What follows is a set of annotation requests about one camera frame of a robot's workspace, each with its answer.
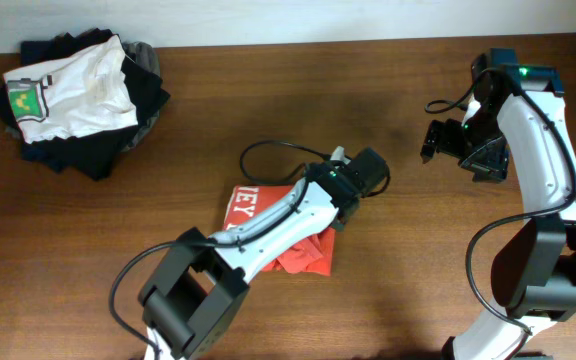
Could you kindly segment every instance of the black bracket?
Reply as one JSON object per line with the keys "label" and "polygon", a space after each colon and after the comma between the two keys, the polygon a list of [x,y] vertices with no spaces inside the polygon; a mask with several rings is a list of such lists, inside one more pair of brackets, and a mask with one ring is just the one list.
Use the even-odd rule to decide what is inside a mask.
{"label": "black bracket", "polygon": [[389,171],[386,161],[368,147],[348,164],[342,161],[311,164],[306,177],[332,197],[331,203],[339,209],[332,225],[340,231],[359,209],[360,197],[372,192],[389,175]]}
{"label": "black bracket", "polygon": [[[574,252],[562,255],[565,246]],[[558,215],[531,219],[492,264],[493,295],[509,316],[576,313],[576,223]]]}
{"label": "black bracket", "polygon": [[474,173],[475,182],[499,183],[508,176],[508,150],[506,139],[495,140],[473,147],[467,140],[461,122],[448,119],[446,122],[433,120],[428,127],[421,158],[424,164],[435,152],[459,159],[459,167]]}
{"label": "black bracket", "polygon": [[[192,228],[177,241],[206,238]],[[188,273],[191,267],[215,280],[210,293]],[[139,293],[143,321],[164,338],[175,359],[196,359],[230,326],[248,293],[243,277],[241,269],[230,269],[212,248],[173,247]]]}

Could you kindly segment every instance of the white t-shirt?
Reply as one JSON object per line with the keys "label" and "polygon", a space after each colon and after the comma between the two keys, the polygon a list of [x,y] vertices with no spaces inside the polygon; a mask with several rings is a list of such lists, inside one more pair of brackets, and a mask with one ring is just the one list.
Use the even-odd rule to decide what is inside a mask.
{"label": "white t-shirt", "polygon": [[83,137],[137,125],[117,35],[69,58],[4,74],[8,99],[27,143]]}

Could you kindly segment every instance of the white arm segment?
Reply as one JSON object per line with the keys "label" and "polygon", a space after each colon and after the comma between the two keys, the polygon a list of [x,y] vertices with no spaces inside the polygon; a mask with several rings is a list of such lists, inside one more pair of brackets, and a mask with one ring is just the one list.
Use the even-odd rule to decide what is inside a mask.
{"label": "white arm segment", "polygon": [[[576,157],[570,144],[564,99],[551,92],[527,92],[530,98],[555,122],[576,172]],[[543,210],[564,202],[571,192],[569,170],[552,132],[544,126],[521,96],[510,96],[498,116],[513,154],[524,211]],[[576,221],[576,201],[560,213],[562,220]]]}
{"label": "white arm segment", "polygon": [[[228,231],[214,233],[211,238],[221,243],[233,243],[259,233],[291,209],[304,188],[305,179],[281,200],[259,215]],[[219,248],[217,253],[231,269],[242,268],[244,281],[249,283],[261,269],[302,239],[324,231],[337,216],[332,197],[315,182],[308,184],[306,195],[292,215],[268,234],[239,248]]]}
{"label": "white arm segment", "polygon": [[[489,303],[501,313],[506,313],[495,299]],[[519,321],[532,329],[533,336],[528,340],[557,323],[541,316],[524,316]],[[519,345],[522,336],[522,329],[484,310],[465,333],[455,338],[455,360],[503,360]]]}
{"label": "white arm segment", "polygon": [[[527,93],[555,122],[576,171],[576,158],[566,130],[564,99],[549,92]],[[480,104],[471,98],[464,122],[479,107]],[[524,211],[548,209],[563,203],[571,191],[568,168],[552,132],[544,127],[539,115],[521,96],[511,95],[501,107],[497,122],[513,154]],[[560,216],[563,220],[576,221],[576,201]],[[502,313],[506,312],[494,299],[490,303]],[[534,335],[556,323],[547,317],[536,316],[524,316],[519,320],[530,326]],[[517,347],[521,337],[520,328],[484,310],[470,329],[455,338],[455,360],[505,359]]]}

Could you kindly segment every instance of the white wall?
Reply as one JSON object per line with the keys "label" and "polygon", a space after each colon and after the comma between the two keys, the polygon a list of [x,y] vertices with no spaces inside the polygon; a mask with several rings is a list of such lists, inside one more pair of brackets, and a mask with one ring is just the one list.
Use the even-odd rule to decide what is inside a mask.
{"label": "white wall", "polygon": [[576,32],[576,0],[0,0],[0,53],[90,27],[157,47]]}

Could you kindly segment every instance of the wire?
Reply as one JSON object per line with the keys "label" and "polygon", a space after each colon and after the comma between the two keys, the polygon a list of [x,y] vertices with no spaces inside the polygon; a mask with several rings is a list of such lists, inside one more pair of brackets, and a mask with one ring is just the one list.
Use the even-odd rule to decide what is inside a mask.
{"label": "wire", "polygon": [[246,170],[246,166],[244,165],[244,158],[246,157],[246,154],[248,153],[248,151],[250,151],[250,150],[252,150],[258,146],[261,146],[261,145],[287,146],[287,147],[291,147],[294,149],[306,151],[306,152],[309,152],[311,154],[317,155],[321,159],[323,159],[324,161],[330,159],[330,155],[328,155],[328,154],[321,153],[319,151],[313,150],[313,149],[305,147],[305,146],[289,143],[287,141],[263,140],[263,141],[256,142],[254,144],[249,145],[247,148],[244,149],[244,151],[241,152],[241,155],[239,156],[239,168],[241,169],[242,174],[248,180],[250,180],[250,181],[252,181],[258,185],[290,185],[293,183],[292,179],[295,177],[295,175],[297,175],[299,173],[299,171],[304,166],[304,164],[298,165],[288,176],[285,176],[279,180],[266,180],[266,179],[261,179],[261,178],[252,176],[252,175],[250,175],[250,173],[248,173],[248,170]]}
{"label": "wire", "polygon": [[449,106],[453,106],[452,108],[459,108],[459,110],[462,111],[468,111],[468,105],[464,105],[464,104],[455,104],[453,101],[450,100],[444,100],[444,99],[439,99],[439,100],[433,100],[431,102],[429,102],[428,104],[426,104],[426,106],[424,106],[424,110],[428,113],[428,114],[440,114],[444,111],[439,110],[439,112],[435,112],[436,110],[430,110],[430,107],[433,105],[437,105],[437,104],[445,104],[445,105],[449,105]]}
{"label": "wire", "polygon": [[519,340],[519,344],[517,344],[517,346],[512,350],[512,352],[510,354],[508,354],[508,356],[506,356],[506,358],[504,360],[514,359],[515,355],[519,354],[521,349],[524,348],[524,345],[526,345],[526,343],[528,342],[528,339],[530,339],[530,335],[531,335],[530,333],[527,333],[526,331],[524,331],[521,334],[521,340]]}
{"label": "wire", "polygon": [[383,193],[384,191],[386,191],[386,189],[388,189],[388,185],[390,185],[390,168],[388,167],[388,165],[386,165],[386,182],[381,187],[381,189],[379,189],[377,191],[370,192],[365,197],[373,197],[373,196],[377,196],[377,195]]}
{"label": "wire", "polygon": [[128,262],[128,264],[126,264],[126,266],[124,266],[124,268],[119,272],[119,275],[117,275],[117,277],[115,278],[115,281],[112,283],[112,286],[110,287],[110,295],[108,296],[108,309],[110,310],[110,315],[112,315],[113,319],[115,319],[115,321],[126,331],[128,331],[130,334],[132,334],[133,336],[135,336],[137,339],[145,342],[148,346],[151,346],[155,352],[155,360],[159,359],[159,352],[161,351],[159,349],[159,345],[157,345],[157,343],[155,343],[154,341],[150,340],[149,338],[145,337],[144,335],[142,335],[139,331],[137,331],[135,328],[133,328],[132,326],[128,325],[128,323],[126,323],[121,316],[119,316],[119,314],[117,313],[117,310],[115,309],[115,296],[117,294],[117,289],[119,288],[119,284],[121,283],[121,281],[124,279],[124,277],[126,276],[126,274],[128,273],[128,271],[130,271],[130,269],[132,269],[133,266],[135,266],[138,262],[140,262],[141,260],[143,260],[146,256],[153,254],[159,250],[163,250],[163,249],[167,249],[170,247],[175,246],[176,242],[171,241],[171,242],[166,242],[163,244],[159,244],[156,246],[153,246],[149,249],[146,249],[144,251],[142,251],[139,255],[135,256],[132,260],[130,260]]}
{"label": "wire", "polygon": [[536,112],[537,115],[539,115],[539,118],[544,122],[544,124],[547,126],[547,128],[552,132],[553,137],[555,138],[555,141],[557,142],[557,145],[559,146],[561,153],[564,157],[564,162],[566,163],[566,168],[568,169],[568,173],[570,176],[570,183],[571,183],[571,189],[570,189],[571,193],[570,193],[570,195],[568,195],[565,198],[565,200],[562,204],[557,205],[557,206],[552,207],[552,208],[549,208],[549,209],[532,211],[532,212],[527,212],[527,213],[523,213],[523,214],[508,216],[508,217],[505,217],[503,219],[499,219],[497,221],[494,221],[494,222],[484,226],[481,230],[479,230],[473,236],[473,238],[470,240],[470,243],[468,243],[468,248],[466,250],[466,276],[468,277],[468,284],[470,285],[470,289],[472,290],[473,294],[475,294],[475,297],[477,298],[477,300],[479,300],[479,302],[483,305],[483,307],[486,310],[488,310],[492,315],[494,315],[498,319],[503,320],[509,324],[518,326],[524,331],[524,334],[522,336],[522,340],[520,341],[519,345],[511,353],[511,355],[509,357],[507,357],[507,359],[511,359],[514,355],[516,355],[519,351],[521,351],[521,348],[525,345],[525,343],[528,341],[528,338],[532,335],[532,330],[530,329],[529,326],[522,323],[521,321],[513,319],[513,318],[509,317],[508,315],[503,314],[500,311],[498,311],[497,309],[493,308],[483,298],[481,292],[479,291],[479,288],[477,287],[477,284],[475,283],[475,278],[474,278],[473,272],[472,272],[472,256],[473,256],[473,252],[475,250],[475,246],[477,245],[479,240],[487,232],[489,232],[490,230],[492,230],[498,226],[505,225],[505,224],[515,222],[515,221],[533,218],[533,217],[557,214],[560,211],[562,211],[562,210],[566,209],[567,207],[569,207],[570,205],[572,205],[574,203],[574,201],[576,200],[576,172],[575,172],[574,163],[572,161],[572,156],[570,155],[570,152],[568,151],[568,148],[566,147],[566,143],[564,142],[563,138],[561,137],[559,130],[555,126],[555,123],[548,119],[548,115],[546,115],[543,112],[543,110],[541,110],[541,108],[539,108],[539,106],[530,98],[530,96],[528,96],[526,91],[523,90],[521,88],[521,86],[519,84],[517,84],[512,79],[512,77],[510,77],[509,74],[507,74],[506,72],[504,72],[500,69],[488,68],[488,69],[483,70],[475,78],[475,80],[473,81],[473,84],[466,91],[466,93],[461,98],[459,98],[459,100],[455,101],[453,104],[451,104],[451,105],[449,105],[443,109],[434,110],[434,111],[428,111],[427,110],[426,112],[429,112],[430,114],[439,114],[439,113],[446,112],[448,110],[454,109],[455,107],[459,106],[461,103],[463,103],[468,98],[468,96],[472,93],[472,91],[479,84],[479,82],[481,82],[481,80],[484,78],[484,75],[488,74],[488,73],[494,73],[494,74],[500,75],[503,78],[505,78],[505,80],[508,81],[508,84],[512,87],[513,92],[518,93],[519,96],[521,96],[524,99],[524,101],[526,101],[528,106],[530,106],[530,108],[534,112]]}

